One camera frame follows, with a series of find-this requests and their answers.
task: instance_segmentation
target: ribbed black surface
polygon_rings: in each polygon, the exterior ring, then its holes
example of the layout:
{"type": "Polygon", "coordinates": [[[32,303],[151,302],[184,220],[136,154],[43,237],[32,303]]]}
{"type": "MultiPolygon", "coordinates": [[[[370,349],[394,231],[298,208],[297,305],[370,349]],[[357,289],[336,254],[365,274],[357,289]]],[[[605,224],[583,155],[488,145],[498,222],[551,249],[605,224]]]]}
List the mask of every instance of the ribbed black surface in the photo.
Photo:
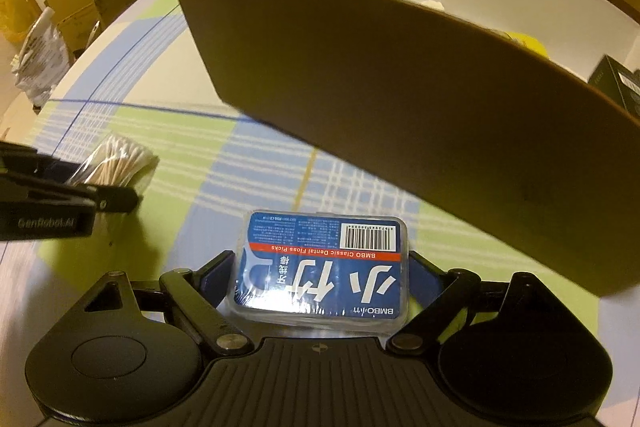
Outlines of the ribbed black surface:
{"type": "MultiPolygon", "coordinates": [[[[495,427],[497,424],[460,409],[442,393],[420,362],[386,355],[375,339],[267,339],[252,355],[214,363],[190,397],[164,415],[140,425],[495,427]]],[[[589,420],[577,425],[595,427],[598,423],[589,420]]]]}

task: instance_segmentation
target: crosshair logo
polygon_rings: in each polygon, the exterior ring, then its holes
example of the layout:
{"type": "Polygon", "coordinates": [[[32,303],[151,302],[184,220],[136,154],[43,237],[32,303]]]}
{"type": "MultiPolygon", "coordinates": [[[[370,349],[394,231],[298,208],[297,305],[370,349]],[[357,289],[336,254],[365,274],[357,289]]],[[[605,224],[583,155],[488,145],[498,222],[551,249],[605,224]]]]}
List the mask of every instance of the crosshair logo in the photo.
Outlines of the crosshair logo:
{"type": "Polygon", "coordinates": [[[323,343],[317,343],[311,346],[311,349],[313,349],[316,353],[324,353],[327,349],[329,349],[329,346],[323,343]]]}

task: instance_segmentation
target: barcode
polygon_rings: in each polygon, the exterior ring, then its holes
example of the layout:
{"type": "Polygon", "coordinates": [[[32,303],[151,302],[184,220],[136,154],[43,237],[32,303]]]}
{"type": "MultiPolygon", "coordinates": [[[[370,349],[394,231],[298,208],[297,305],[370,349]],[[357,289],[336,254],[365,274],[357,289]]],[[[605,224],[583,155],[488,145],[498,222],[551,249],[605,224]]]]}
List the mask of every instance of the barcode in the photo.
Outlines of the barcode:
{"type": "Polygon", "coordinates": [[[340,248],[394,252],[396,251],[396,227],[342,223],[340,248]]]}

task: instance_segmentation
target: plaid tablecloth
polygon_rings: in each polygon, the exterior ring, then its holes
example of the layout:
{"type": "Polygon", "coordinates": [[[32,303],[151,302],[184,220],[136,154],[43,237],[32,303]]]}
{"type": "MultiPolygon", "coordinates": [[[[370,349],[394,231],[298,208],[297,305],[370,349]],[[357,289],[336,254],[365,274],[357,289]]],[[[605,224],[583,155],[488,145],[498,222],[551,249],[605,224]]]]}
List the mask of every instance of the plaid tablecloth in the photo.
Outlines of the plaid tablecloth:
{"type": "Polygon", "coordinates": [[[483,279],[532,271],[598,334],[615,367],[601,417],[635,421],[640,387],[640,295],[598,301],[497,239],[305,143],[257,123],[218,98],[177,0],[140,0],[69,71],[30,142],[82,161],[115,131],[160,158],[137,212],[111,246],[87,239],[0,243],[0,425],[41,415],[24,381],[34,343],[104,272],[151,279],[197,268],[236,247],[255,208],[398,216],[410,245],[443,269],[483,279]]]}

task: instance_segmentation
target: white label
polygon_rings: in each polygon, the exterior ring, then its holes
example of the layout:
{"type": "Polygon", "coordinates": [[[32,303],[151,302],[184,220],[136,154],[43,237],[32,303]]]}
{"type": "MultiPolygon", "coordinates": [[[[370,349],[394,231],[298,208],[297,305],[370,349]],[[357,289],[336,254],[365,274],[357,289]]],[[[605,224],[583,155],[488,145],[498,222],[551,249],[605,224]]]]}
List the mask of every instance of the white label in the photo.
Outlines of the white label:
{"type": "Polygon", "coordinates": [[[340,248],[395,252],[396,227],[342,223],[340,225],[340,248]]]}
{"type": "Polygon", "coordinates": [[[640,86],[638,86],[638,84],[632,81],[628,76],[626,76],[626,74],[622,73],[622,71],[619,71],[618,74],[620,76],[620,82],[625,84],[625,86],[631,89],[634,93],[640,94],[640,86]]]}

